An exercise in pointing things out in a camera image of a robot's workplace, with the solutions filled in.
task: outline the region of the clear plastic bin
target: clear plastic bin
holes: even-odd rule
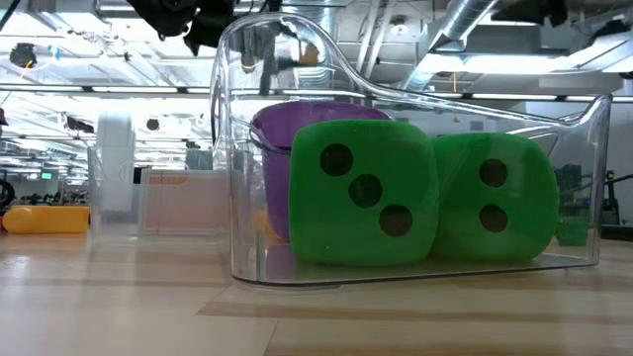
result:
[[[226,235],[226,171],[210,150],[91,147],[88,162],[96,238]]]
[[[314,286],[597,263],[610,96],[553,119],[377,86],[292,14],[226,29],[212,93],[237,280]]]

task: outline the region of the black dot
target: black dot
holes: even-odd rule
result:
[[[403,236],[412,226],[413,216],[403,206],[390,205],[380,212],[380,229],[389,236]]]
[[[353,162],[352,151],[340,143],[331,144],[320,153],[320,168],[330,176],[338,177],[349,172]]]
[[[376,176],[361,174],[349,184],[347,192],[354,204],[360,208],[369,208],[380,201],[380,197],[383,196],[383,186]]]
[[[486,205],[479,213],[479,220],[490,232],[501,232],[507,227],[507,214],[496,205]]]
[[[489,159],[479,168],[479,177],[491,187],[500,187],[507,179],[507,166],[498,159]]]

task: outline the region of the wooden table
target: wooden table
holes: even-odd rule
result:
[[[0,355],[633,354],[629,242],[596,268],[253,293],[220,240],[111,237],[0,237]]]

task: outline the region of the purple cup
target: purple cup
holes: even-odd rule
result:
[[[264,183],[268,219],[279,236],[290,239],[288,223],[288,190],[290,187],[290,148],[295,134],[313,124],[334,120],[389,120],[380,110],[360,105],[296,101],[271,105],[260,110],[252,124],[270,144],[287,153],[263,149]]]

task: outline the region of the green dice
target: green dice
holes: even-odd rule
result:
[[[529,260],[555,234],[558,188],[550,162],[529,139],[507,133],[444,136],[433,143],[440,213],[433,256]]]
[[[432,144],[388,121],[301,129],[291,154],[289,219],[303,261],[386,266],[428,254],[438,220]]]

